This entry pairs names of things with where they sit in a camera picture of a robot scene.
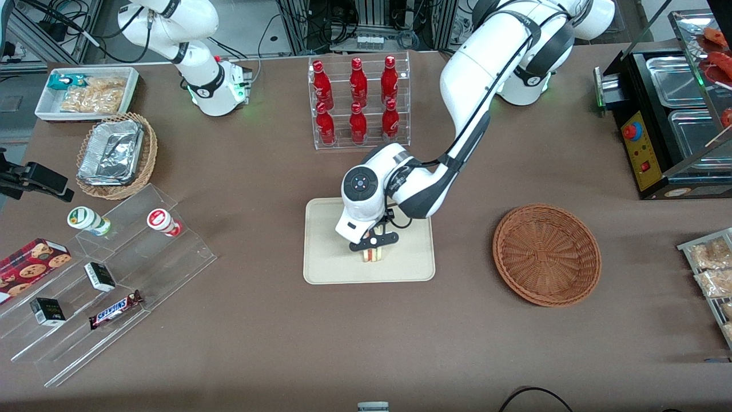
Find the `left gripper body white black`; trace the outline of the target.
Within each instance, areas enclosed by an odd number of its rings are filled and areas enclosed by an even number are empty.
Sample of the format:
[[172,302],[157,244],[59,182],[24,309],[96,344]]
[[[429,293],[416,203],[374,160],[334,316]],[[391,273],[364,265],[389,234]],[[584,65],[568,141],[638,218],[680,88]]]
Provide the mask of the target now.
[[350,251],[377,249],[399,241],[397,232],[386,230],[387,223],[387,216],[379,221],[355,221],[343,215],[336,225],[336,232],[348,240]]

